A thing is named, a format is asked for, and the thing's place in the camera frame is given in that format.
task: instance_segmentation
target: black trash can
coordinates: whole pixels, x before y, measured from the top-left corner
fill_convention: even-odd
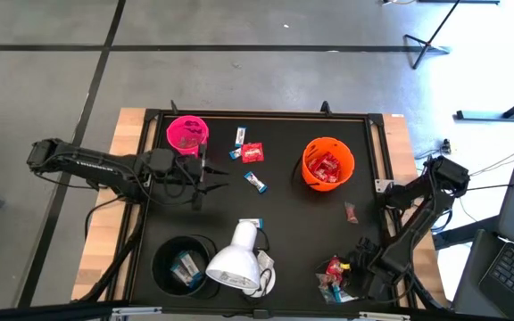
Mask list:
[[[187,251],[202,273],[202,278],[194,287],[188,287],[179,281],[171,267],[179,263],[178,255]],[[152,277],[162,292],[174,297],[191,297],[195,299],[209,299],[214,297],[220,284],[211,280],[205,274],[205,269],[217,253],[215,243],[202,235],[176,236],[166,241],[153,256]]]

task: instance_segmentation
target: orange pumpkin bucket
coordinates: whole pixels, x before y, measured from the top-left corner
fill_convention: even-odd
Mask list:
[[[307,164],[325,153],[330,152],[340,162],[340,175],[335,183],[323,182],[312,175]],[[341,141],[332,137],[321,137],[312,140],[303,152],[301,164],[304,181],[312,189],[319,192],[332,191],[346,182],[354,172],[354,156],[350,149]]]

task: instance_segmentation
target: pink bucket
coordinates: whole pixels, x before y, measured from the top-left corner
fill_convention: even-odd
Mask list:
[[[207,125],[196,116],[178,117],[166,129],[168,143],[182,155],[197,157],[199,144],[207,144],[209,136]]]

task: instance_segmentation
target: lamp shade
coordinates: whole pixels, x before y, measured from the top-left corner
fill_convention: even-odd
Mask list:
[[[242,221],[236,226],[231,244],[210,262],[205,274],[221,284],[242,290],[257,290],[261,279],[253,254],[257,227]]]

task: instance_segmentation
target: concrete floor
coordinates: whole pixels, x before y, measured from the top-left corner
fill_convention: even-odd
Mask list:
[[[0,44],[101,45],[116,3],[0,1]],[[128,0],[114,43],[402,45],[404,33],[429,37],[449,8],[346,0]],[[437,44],[454,50],[429,55],[418,70],[405,53],[111,53],[83,146],[108,150],[121,107],[167,108],[173,99],[184,108],[317,111],[328,100],[334,111],[402,113],[416,154],[448,137],[460,146],[454,159],[480,169],[489,164],[481,152],[514,151],[514,126],[454,123],[451,115],[514,105],[514,1],[462,4]],[[0,197],[7,201],[0,210],[0,308],[13,304],[53,190],[28,172],[30,144],[71,139],[98,56],[0,53]],[[504,183],[509,173],[497,170],[474,184]],[[497,202],[489,211],[481,204],[497,193],[466,196],[466,209],[476,218],[496,214]],[[34,304],[69,300],[83,217],[94,202],[93,192],[67,193]],[[451,226],[467,219],[455,208]],[[465,253],[454,256],[465,261]],[[447,292],[459,280],[444,270],[443,278]]]

